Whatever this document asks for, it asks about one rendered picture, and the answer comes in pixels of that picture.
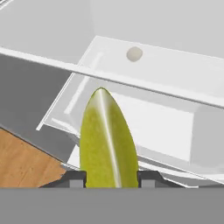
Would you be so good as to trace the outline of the white fridge drawer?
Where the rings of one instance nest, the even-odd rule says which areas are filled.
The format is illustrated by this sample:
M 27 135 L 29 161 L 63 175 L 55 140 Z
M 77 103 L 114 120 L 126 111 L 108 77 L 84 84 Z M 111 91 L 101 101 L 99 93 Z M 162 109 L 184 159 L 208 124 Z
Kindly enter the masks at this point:
M 224 59 L 96 36 L 80 66 L 105 73 L 224 98 Z M 70 136 L 80 134 L 84 109 L 97 88 L 106 88 L 125 117 L 142 168 L 189 186 L 224 185 L 224 108 L 73 73 L 42 118 Z

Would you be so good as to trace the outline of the white fridge shelf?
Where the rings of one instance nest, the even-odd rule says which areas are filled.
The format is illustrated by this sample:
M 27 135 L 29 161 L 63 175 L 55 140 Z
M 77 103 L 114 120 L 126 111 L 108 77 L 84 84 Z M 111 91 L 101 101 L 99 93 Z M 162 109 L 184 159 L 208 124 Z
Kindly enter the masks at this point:
M 67 63 L 55 59 L 48 59 L 46 57 L 33 55 L 26 52 L 19 52 L 1 46 L 0 46 L 0 54 L 20 60 L 26 60 L 33 63 L 38 63 L 49 67 L 56 67 L 72 73 L 82 74 L 100 80 L 112 81 L 126 86 L 140 88 L 151 92 L 160 93 L 162 95 L 169 95 L 177 97 L 179 99 L 184 99 L 192 102 L 199 102 L 201 104 L 206 104 L 213 107 L 224 109 L 224 98 L 218 98 L 217 96 L 211 96 L 208 94 L 198 94 L 194 93 L 193 91 L 178 89 L 176 87 L 168 87 L 162 84 L 155 84 L 146 80 L 129 78 L 128 76 L 122 76 L 120 74 L 96 71 L 93 68 L 78 66 L 73 63 Z

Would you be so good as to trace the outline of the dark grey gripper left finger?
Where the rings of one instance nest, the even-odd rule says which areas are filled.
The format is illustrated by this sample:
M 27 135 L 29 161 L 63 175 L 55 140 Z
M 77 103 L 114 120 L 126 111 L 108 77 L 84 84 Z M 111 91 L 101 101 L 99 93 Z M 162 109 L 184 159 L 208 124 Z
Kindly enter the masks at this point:
M 42 185 L 42 188 L 85 188 L 87 173 L 85 171 L 66 171 L 60 179 Z

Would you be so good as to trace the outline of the yellow-green lemon wedge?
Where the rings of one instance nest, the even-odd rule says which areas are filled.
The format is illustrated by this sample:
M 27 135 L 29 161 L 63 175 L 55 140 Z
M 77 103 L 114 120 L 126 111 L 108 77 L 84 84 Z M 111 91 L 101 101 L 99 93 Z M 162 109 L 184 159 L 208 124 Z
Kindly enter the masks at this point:
M 109 91 L 91 95 L 80 128 L 80 168 L 88 188 L 137 188 L 137 151 L 123 112 Z

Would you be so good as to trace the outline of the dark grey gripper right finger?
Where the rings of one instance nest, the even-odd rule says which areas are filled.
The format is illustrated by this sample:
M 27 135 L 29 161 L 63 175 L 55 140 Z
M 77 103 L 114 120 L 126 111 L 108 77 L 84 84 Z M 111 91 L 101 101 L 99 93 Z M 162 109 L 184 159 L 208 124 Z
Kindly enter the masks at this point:
M 158 171 L 138 171 L 136 175 L 139 188 L 145 188 L 145 187 L 182 188 L 182 185 L 173 183 L 169 180 L 165 180 Z

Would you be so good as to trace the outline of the small beige egg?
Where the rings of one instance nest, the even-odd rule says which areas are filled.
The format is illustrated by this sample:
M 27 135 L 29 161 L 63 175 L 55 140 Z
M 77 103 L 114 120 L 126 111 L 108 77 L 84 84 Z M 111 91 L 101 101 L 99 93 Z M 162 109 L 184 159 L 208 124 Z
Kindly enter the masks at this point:
M 129 61 L 136 62 L 143 56 L 143 51 L 139 47 L 133 46 L 127 51 L 126 56 Z

